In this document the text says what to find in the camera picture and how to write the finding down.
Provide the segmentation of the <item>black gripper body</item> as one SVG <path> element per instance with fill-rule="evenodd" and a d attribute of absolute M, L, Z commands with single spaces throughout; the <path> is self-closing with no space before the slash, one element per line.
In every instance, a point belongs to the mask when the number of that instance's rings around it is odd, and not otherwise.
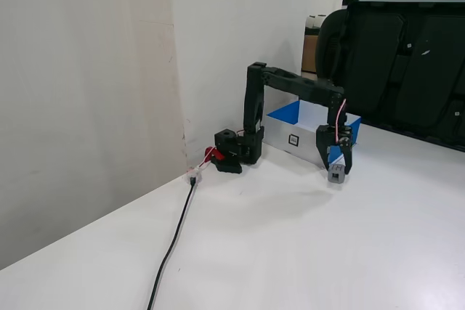
<path fill-rule="evenodd" d="M 351 126 L 339 126 L 338 128 L 323 125 L 316 131 L 316 146 L 319 150 L 327 150 L 329 147 L 349 147 L 353 146 L 353 136 Z"/>

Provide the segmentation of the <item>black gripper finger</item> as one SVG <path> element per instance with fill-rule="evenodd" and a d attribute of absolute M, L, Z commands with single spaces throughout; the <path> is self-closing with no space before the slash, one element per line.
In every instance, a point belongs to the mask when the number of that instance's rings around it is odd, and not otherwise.
<path fill-rule="evenodd" d="M 339 148 L 344 158 L 344 174 L 348 175 L 352 169 L 352 143 L 340 142 Z"/>
<path fill-rule="evenodd" d="M 333 140 L 329 138 L 317 138 L 316 147 L 320 154 L 321 160 L 326 170 L 329 169 L 329 153 L 331 152 L 331 146 L 333 145 Z"/>

